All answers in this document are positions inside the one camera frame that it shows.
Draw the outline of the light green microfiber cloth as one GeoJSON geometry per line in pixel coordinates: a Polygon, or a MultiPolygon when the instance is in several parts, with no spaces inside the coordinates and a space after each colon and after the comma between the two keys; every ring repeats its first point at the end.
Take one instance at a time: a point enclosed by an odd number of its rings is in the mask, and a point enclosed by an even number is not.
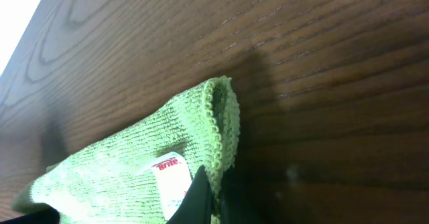
{"type": "Polygon", "coordinates": [[[145,165],[177,152],[194,176],[204,167],[218,196],[234,164],[239,104],[226,76],[210,78],[172,97],[155,113],[93,143],[30,182],[13,210],[56,209],[61,223],[164,223],[160,190],[145,165]]]}

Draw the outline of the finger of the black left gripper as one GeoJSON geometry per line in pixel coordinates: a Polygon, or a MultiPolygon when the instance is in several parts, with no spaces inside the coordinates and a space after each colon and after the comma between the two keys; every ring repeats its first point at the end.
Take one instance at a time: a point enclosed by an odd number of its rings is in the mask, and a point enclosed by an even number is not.
{"type": "Polygon", "coordinates": [[[59,224],[59,222],[59,213],[55,209],[46,209],[37,213],[2,221],[1,224],[59,224]]]}

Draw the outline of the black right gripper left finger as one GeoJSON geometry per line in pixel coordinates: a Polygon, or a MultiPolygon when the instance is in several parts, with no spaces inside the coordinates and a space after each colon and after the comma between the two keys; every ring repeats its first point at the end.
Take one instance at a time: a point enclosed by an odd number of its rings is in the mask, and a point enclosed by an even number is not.
{"type": "Polygon", "coordinates": [[[211,224],[212,193],[205,167],[201,166],[182,204],[167,224],[211,224]]]}

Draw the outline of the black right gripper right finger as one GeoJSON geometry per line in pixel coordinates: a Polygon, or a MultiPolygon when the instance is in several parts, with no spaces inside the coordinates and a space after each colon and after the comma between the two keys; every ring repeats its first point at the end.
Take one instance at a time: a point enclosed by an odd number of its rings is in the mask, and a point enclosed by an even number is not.
{"type": "Polygon", "coordinates": [[[237,181],[235,169],[230,167],[221,180],[220,213],[222,224],[262,224],[237,181]]]}

